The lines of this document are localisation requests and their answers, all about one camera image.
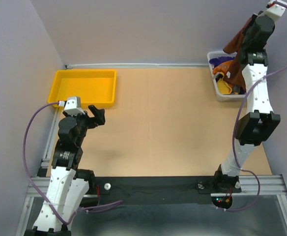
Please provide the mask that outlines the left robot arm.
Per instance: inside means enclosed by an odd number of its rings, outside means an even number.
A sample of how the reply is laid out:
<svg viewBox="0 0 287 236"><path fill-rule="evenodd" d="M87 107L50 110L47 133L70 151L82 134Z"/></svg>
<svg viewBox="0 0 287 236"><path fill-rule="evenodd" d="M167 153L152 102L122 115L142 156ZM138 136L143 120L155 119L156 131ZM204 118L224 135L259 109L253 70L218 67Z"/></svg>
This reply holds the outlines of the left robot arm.
<svg viewBox="0 0 287 236"><path fill-rule="evenodd" d="M69 236L71 223L84 194L95 190L94 172L80 170L82 143L89 129L105 124L105 110L89 105L87 111L65 108L58 123L58 140L52 158L50 182L43 193L34 182L32 186L44 199L41 211L26 236Z"/></svg>

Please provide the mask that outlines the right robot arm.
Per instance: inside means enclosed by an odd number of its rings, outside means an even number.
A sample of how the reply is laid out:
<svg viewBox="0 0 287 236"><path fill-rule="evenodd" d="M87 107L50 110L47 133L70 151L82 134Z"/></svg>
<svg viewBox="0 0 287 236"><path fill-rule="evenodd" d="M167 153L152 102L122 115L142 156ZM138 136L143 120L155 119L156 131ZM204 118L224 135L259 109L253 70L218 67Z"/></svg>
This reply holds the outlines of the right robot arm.
<svg viewBox="0 0 287 236"><path fill-rule="evenodd" d="M266 141L279 125L269 101L267 81L268 57L265 46L275 29L267 15L252 15L242 30L223 49L236 56L225 78L245 91L246 114L238 116L232 133L232 150L214 174L212 186L223 192L240 188L239 174L252 151Z"/></svg>

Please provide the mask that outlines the brown towel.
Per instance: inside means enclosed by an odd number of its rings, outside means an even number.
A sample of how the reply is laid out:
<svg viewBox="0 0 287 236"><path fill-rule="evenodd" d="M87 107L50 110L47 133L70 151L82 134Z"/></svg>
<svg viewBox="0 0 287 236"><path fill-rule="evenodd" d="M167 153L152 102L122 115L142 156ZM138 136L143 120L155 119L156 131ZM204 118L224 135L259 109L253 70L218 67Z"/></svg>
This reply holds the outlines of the brown towel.
<svg viewBox="0 0 287 236"><path fill-rule="evenodd" d="M244 30L251 22L252 18L249 18L245 23L243 28L235 35L235 37L224 47L223 51L227 54L236 53L236 56L229 66L228 72L230 73L230 77L226 78L226 82L231 83L233 85L240 86L244 91L246 91L246 85L244 78L242 76L239 56L241 52L241 45L244 40Z"/></svg>

